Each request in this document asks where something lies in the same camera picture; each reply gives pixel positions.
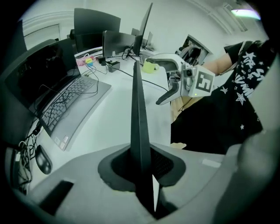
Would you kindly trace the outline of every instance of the computer mouse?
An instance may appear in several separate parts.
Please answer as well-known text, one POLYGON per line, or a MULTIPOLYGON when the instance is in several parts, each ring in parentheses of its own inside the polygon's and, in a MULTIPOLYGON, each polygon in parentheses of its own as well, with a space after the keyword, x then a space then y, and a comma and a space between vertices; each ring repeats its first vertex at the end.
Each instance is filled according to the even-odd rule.
POLYGON ((39 169, 44 174, 50 174, 53 168, 52 161, 48 157, 46 151, 41 145, 38 145, 35 151, 35 159, 39 169))

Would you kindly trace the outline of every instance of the desk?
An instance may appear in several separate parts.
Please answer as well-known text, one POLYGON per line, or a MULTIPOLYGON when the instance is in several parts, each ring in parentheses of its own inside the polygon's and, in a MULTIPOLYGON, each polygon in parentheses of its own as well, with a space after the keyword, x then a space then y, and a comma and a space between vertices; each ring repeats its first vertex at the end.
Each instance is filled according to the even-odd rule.
MULTIPOLYGON (((133 75, 133 66, 135 62, 133 59, 129 58, 127 61, 121 58, 112 59, 119 60, 121 63, 120 69, 133 75)), ((94 62, 94 66, 96 66, 97 70, 106 73, 105 66, 99 65, 98 62, 94 62)), ((79 67, 81 74, 86 70, 86 66, 79 67)), ((37 144, 43 146, 52 160, 52 172, 75 157, 130 142, 133 78, 120 71, 115 71, 113 73, 108 72, 107 74, 96 71, 95 74, 100 81, 108 83, 112 87, 107 96, 81 128, 72 146, 68 147, 65 151, 61 151, 45 130, 42 130, 37 136, 37 144)), ((153 74, 147 74, 142 71, 141 75, 143 80, 150 81, 168 89, 166 71, 163 67, 160 67, 160 69, 153 74)), ((156 101, 165 91, 147 82, 143 82, 143 89, 150 142, 170 146, 170 104, 162 106, 156 105, 156 101)), ((47 175, 39 170, 34 159, 31 161, 31 166, 33 180, 30 183, 30 189, 34 188, 47 177, 47 175)))

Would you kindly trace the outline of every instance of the black cable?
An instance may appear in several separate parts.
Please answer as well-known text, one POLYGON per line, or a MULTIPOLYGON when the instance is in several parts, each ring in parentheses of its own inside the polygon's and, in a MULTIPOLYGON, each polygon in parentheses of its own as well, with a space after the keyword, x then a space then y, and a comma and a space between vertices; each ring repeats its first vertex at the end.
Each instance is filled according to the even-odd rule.
POLYGON ((132 56, 130 56, 134 61, 137 61, 135 58, 133 58, 132 56))
MULTIPOLYGON (((126 58, 128 58, 128 55, 130 54, 130 50, 131 50, 131 48, 132 48, 132 45, 130 45, 130 47, 128 48, 126 58)), ((123 58, 123 55, 124 55, 125 51, 126 51, 126 49, 125 49, 125 50, 123 51, 123 53, 122 53, 122 59, 123 59, 123 60, 125 60, 125 59, 123 58)))
POLYGON ((178 110, 178 112, 179 112, 179 111, 183 111, 184 106, 186 106, 186 105, 191 101, 191 99, 192 99, 192 98, 190 98, 190 99, 185 103, 185 105, 183 105, 183 106, 178 110))
POLYGON ((124 61, 127 61, 129 59, 129 58, 123 59, 122 56, 118 56, 118 55, 116 55, 114 57, 109 57, 109 58, 116 58, 116 59, 121 59, 121 60, 124 60, 124 61))
MULTIPOLYGON (((32 123, 31 123, 31 125, 30 125, 30 127, 29 127, 29 130, 32 128, 33 124, 34 124, 38 119, 39 119, 39 118, 37 117, 34 121, 32 121, 32 123)), ((31 135, 32 135, 32 133, 31 133, 29 136, 26 136, 26 138, 25 138, 23 141, 27 140, 31 135)))
POLYGON ((32 173, 31 173, 31 170, 30 170, 30 160, 31 160, 31 157, 30 157, 30 149, 29 149, 29 147, 27 146, 27 145, 25 145, 24 144, 24 146, 23 146, 24 148, 23 148, 23 150, 21 151, 21 165, 22 165, 22 169, 23 169, 23 171, 24 171, 24 174, 25 174, 25 176, 26 176, 26 178, 28 178, 28 175, 27 175, 27 172, 26 172, 26 170, 28 170, 29 171, 29 173, 30 173, 30 180, 26 180, 26 178, 24 178, 22 175, 21 175, 21 173, 20 173, 20 170, 18 171, 18 174, 19 174, 19 176, 24 180, 21 184, 19 184, 18 186, 17 186, 17 188, 19 188, 19 187, 21 187, 21 186, 23 186, 23 185, 26 185, 26 184, 28 184, 28 183, 30 183, 31 181, 32 181, 32 173))
POLYGON ((52 112, 53 112, 53 107, 54 107, 54 105, 55 104, 58 104, 58 103, 65 103, 65 101, 68 99, 68 97, 69 97, 69 94, 70 93, 76 93, 76 94, 97 94, 98 93, 98 84, 99 84, 99 78, 97 77, 97 75, 92 71, 92 69, 88 66, 88 64, 85 64, 86 65, 86 67, 88 68, 88 70, 89 71, 91 71, 94 75, 95 75, 95 77, 97 78, 97 84, 96 84, 96 91, 95 92, 90 92, 90 93, 84 93, 84 92, 69 92, 68 94, 67 94, 67 97, 66 97, 66 99, 64 99, 64 93, 65 93, 65 91, 69 88, 69 86, 71 86, 71 84, 67 87, 67 89, 63 92, 63 93, 60 93, 60 92, 57 92, 57 91, 55 91, 55 90, 53 90, 53 89, 51 89, 51 88, 49 88, 49 87, 47 87, 47 86, 45 86, 45 87, 47 87, 48 89, 50 89, 50 90, 52 90, 52 91, 55 91, 55 92, 57 92, 57 93, 60 93, 61 95, 62 95, 62 97, 63 97, 63 100, 62 101, 59 101, 59 102, 57 102, 57 100, 59 100, 60 99, 60 97, 59 98, 57 98, 50 106, 52 106, 52 109, 51 109, 51 112, 50 112, 50 114, 49 114, 49 120, 48 120, 48 124, 47 124, 47 126, 49 126, 49 125, 51 125, 52 123, 53 123, 53 121, 49 124, 49 121, 50 121, 50 118, 51 118, 51 114, 52 114, 52 112))
MULTIPOLYGON (((133 78, 133 76, 132 76, 132 75, 128 74, 128 73, 127 73, 127 72, 125 72, 125 71, 122 71, 122 70, 117 69, 117 68, 113 68, 113 69, 119 70, 119 71, 123 72, 124 74, 127 74, 127 75, 129 75, 130 77, 132 77, 132 78, 133 78)), ((158 86, 158 87, 160 87, 160 88, 162 88, 162 89, 164 89, 165 91, 167 91, 167 92, 168 92, 168 90, 167 90, 167 89, 165 89, 165 88, 163 88, 162 86, 159 86, 159 85, 157 85, 157 84, 155 84, 155 83, 152 83, 152 82, 147 81, 147 80, 144 80, 144 79, 142 79, 142 81, 144 81, 144 82, 148 82, 148 83, 151 83, 151 84, 153 84, 153 85, 155 85, 155 86, 158 86)))
POLYGON ((104 72, 101 72, 101 71, 97 70, 97 69, 96 69, 96 67, 95 67, 94 65, 86 64, 86 66, 89 66, 89 67, 91 67, 91 66, 92 66, 92 67, 95 69, 95 71, 100 72, 100 73, 105 74, 105 75, 106 75, 106 74, 108 74, 108 69, 107 69, 107 66, 105 66, 105 67, 106 67, 106 73, 104 73, 104 72))
MULTIPOLYGON (((76 69, 78 69, 78 68, 74 68, 73 69, 73 74, 72 74, 72 76, 75 74, 75 70, 76 69)), ((39 89, 38 89, 38 92, 37 92, 37 96, 39 95, 39 91, 40 91, 40 88, 42 87, 42 86, 45 86, 45 85, 40 85, 40 87, 39 87, 39 89)), ((35 112, 37 112, 37 110, 38 110, 38 108, 35 108, 35 104, 36 104, 36 101, 37 101, 37 97, 36 97, 36 99, 34 100, 34 102, 33 102, 33 107, 34 107, 34 110, 35 110, 35 112)))
POLYGON ((33 135, 33 133, 31 133, 30 135, 28 135, 23 141, 25 142, 28 138, 31 137, 31 135, 33 135))

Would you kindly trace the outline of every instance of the person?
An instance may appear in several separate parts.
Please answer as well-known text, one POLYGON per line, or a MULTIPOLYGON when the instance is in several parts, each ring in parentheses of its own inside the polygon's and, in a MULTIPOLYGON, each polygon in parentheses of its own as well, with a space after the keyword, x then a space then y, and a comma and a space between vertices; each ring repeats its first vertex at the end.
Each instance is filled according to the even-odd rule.
POLYGON ((216 75, 234 69, 229 79, 171 124, 171 143, 184 143, 185 150, 226 154, 263 129, 249 99, 276 56, 272 43, 246 41, 224 49, 225 55, 203 66, 216 75))

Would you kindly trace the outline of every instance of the laptop keyboard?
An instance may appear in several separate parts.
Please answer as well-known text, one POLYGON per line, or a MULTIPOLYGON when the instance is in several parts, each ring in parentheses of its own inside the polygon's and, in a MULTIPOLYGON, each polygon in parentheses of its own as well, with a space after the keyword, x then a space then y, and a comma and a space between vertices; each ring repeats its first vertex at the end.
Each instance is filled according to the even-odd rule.
POLYGON ((58 123, 60 117, 66 112, 67 108, 77 99, 81 93, 92 86, 94 80, 79 78, 72 83, 61 96, 46 110, 42 119, 52 131, 58 123))
POLYGON ((147 58, 149 58, 149 57, 150 57, 150 56, 148 56, 148 55, 140 54, 140 63, 141 63, 142 65, 144 65, 145 60, 146 60, 147 58))

